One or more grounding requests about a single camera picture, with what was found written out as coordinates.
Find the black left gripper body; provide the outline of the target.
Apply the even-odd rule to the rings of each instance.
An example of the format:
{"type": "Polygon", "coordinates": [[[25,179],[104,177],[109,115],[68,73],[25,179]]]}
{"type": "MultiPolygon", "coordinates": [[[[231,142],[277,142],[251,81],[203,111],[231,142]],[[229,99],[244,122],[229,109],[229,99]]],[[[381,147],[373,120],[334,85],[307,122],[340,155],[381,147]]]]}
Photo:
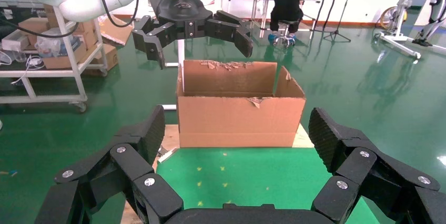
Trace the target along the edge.
{"type": "Polygon", "coordinates": [[[162,27],[172,24],[176,39],[205,36],[205,26],[212,19],[201,0],[150,0],[155,16],[162,27]]]}

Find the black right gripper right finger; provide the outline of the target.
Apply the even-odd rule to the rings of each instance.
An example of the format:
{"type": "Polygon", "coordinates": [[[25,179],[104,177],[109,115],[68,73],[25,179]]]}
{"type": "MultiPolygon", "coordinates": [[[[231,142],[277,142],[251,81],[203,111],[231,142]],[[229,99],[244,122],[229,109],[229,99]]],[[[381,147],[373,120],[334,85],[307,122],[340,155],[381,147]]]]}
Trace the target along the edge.
{"type": "Polygon", "coordinates": [[[445,223],[440,184],[378,149],[360,130],[336,123],[319,107],[309,119],[309,138],[331,178],[311,209],[345,223],[361,197],[395,223],[445,223]]]}

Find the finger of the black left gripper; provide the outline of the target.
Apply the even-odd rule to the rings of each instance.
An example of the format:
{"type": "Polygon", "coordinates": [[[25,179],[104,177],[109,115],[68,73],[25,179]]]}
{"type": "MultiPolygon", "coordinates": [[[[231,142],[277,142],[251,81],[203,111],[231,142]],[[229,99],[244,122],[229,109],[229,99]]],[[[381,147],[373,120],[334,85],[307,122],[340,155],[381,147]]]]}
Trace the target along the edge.
{"type": "Polygon", "coordinates": [[[175,40],[175,24],[161,24],[151,16],[143,16],[132,31],[135,48],[146,54],[148,60],[156,61],[161,69],[166,68],[163,48],[175,40]]]}
{"type": "Polygon", "coordinates": [[[254,42],[251,31],[246,22],[235,15],[217,11],[205,21],[205,36],[232,42],[246,58],[252,56],[254,42]]]}

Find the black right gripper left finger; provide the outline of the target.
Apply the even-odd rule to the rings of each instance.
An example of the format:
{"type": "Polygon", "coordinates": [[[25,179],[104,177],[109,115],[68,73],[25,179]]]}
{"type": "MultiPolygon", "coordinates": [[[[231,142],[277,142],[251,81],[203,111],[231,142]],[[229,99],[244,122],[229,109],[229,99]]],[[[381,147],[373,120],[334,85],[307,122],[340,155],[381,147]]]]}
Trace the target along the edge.
{"type": "Polygon", "coordinates": [[[122,127],[98,152],[61,169],[36,223],[91,223],[105,202],[122,194],[143,223],[166,223],[183,200],[155,173],[165,135],[165,113],[156,106],[142,122],[122,127]]]}

